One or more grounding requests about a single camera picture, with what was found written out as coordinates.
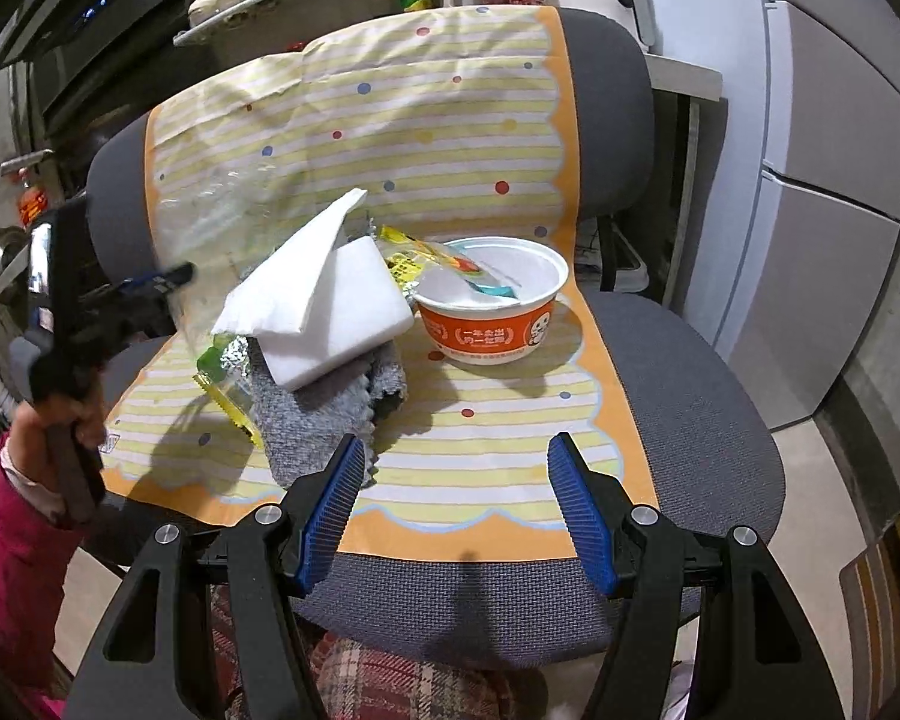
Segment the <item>pink sleeve left forearm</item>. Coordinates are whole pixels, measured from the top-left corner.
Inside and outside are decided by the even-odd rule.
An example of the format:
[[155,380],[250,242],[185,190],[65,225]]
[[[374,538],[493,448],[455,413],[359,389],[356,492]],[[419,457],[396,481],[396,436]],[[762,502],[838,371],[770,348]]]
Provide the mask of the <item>pink sleeve left forearm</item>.
[[82,539],[56,518],[61,499],[17,472],[0,440],[0,683],[32,718],[59,718],[55,628]]

